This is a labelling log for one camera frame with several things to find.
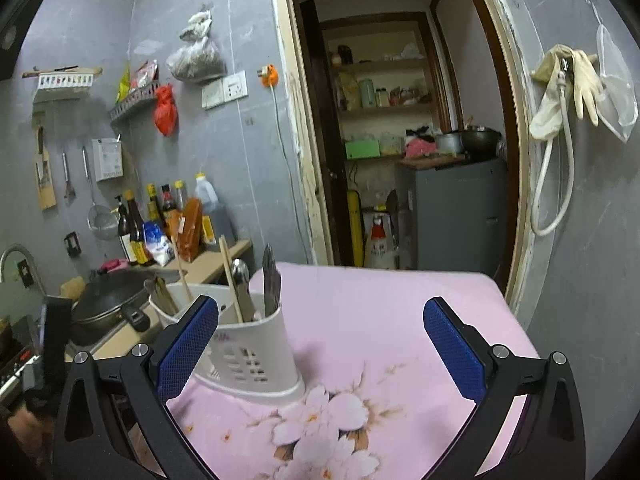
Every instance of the door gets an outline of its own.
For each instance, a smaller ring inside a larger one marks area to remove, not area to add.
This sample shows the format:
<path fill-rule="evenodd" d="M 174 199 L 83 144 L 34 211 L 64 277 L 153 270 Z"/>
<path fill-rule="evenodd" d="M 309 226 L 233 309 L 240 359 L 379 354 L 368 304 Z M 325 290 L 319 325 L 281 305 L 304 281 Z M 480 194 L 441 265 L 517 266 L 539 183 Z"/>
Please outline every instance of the door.
<path fill-rule="evenodd" d="M 329 217 L 335 265 L 352 266 L 353 248 L 349 206 L 347 204 L 347 172 L 344 167 L 344 148 L 335 106 L 334 91 L 329 73 L 324 38 L 318 21 L 316 4 L 307 0 L 300 4 L 304 37 L 300 38 L 305 70 L 309 82 L 314 126 L 318 139 L 318 155 Z"/>

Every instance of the plastic jug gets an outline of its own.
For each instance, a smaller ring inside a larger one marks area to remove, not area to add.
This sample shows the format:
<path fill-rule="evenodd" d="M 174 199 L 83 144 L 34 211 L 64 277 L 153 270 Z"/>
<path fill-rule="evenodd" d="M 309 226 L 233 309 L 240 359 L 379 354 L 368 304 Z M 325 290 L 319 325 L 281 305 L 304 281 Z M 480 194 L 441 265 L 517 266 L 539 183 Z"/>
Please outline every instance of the plastic jug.
<path fill-rule="evenodd" d="M 229 216 L 204 173 L 196 175 L 196 197 L 202 202 L 202 241 L 209 251 L 220 251 L 222 235 L 230 247 L 236 243 Z"/>

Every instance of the refrigerator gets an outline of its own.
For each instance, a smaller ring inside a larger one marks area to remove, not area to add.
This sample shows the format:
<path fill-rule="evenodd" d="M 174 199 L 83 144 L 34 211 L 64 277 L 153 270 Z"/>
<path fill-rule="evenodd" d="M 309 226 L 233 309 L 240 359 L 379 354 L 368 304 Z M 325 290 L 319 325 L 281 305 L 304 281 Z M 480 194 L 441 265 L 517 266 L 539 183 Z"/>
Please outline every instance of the refrigerator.
<path fill-rule="evenodd" d="M 504 161 L 430 170 L 396 164 L 395 172 L 401 269 L 494 277 L 505 239 Z"/>

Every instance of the blue gripper pad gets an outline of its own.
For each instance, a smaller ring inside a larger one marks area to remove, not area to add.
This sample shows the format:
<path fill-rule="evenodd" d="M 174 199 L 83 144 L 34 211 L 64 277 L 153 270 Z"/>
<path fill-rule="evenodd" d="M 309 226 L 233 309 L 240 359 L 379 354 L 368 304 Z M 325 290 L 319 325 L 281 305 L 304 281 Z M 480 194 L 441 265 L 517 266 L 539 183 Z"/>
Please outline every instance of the blue gripper pad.
<path fill-rule="evenodd" d="M 158 366 L 156 394 L 162 403 L 180 395 L 218 327 L 218 304 L 208 298 Z"/>
<path fill-rule="evenodd" d="M 465 399 L 473 400 L 478 404 L 486 393 L 482 363 L 440 307 L 436 298 L 431 298 L 424 305 L 422 319 L 427 335 L 436 347 L 460 394 Z"/>

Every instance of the pink tablecloth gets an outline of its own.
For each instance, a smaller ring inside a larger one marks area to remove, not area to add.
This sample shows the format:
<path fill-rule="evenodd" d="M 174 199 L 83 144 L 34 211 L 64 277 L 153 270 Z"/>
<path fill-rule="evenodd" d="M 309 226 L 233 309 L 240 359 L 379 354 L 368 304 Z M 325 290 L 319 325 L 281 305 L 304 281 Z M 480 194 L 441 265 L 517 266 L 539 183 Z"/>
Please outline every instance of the pink tablecloth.
<path fill-rule="evenodd" d="M 474 406 L 460 396 L 424 331 L 422 310 L 433 296 L 489 344 L 537 357 L 494 282 L 480 274 L 278 268 L 305 399 L 287 408 L 259 406 L 191 378 L 169 402 L 222 480 L 422 478 Z M 261 288 L 259 272 L 251 289 Z M 523 402 L 512 406 L 481 470 L 499 462 Z"/>

